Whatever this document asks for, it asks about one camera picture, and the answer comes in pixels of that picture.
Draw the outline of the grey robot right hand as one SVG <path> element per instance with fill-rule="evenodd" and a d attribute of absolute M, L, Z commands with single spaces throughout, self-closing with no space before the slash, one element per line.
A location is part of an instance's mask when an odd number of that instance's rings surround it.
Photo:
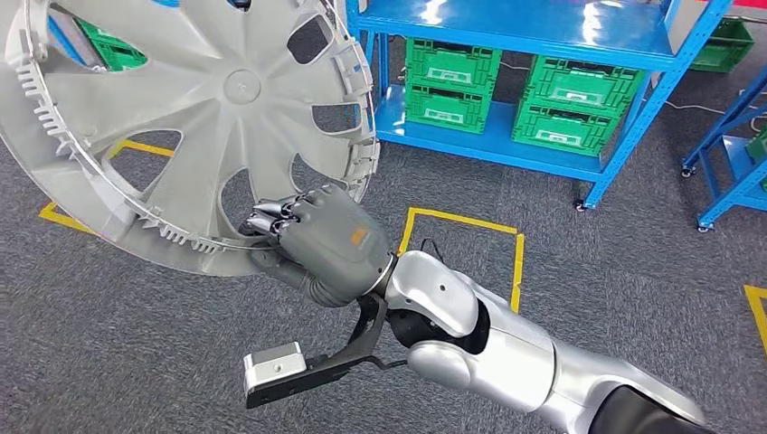
<path fill-rule="evenodd" d="M 336 184 L 254 205 L 239 232 L 256 242 L 251 260 L 323 307 L 385 292 L 396 263 L 385 231 Z"/>

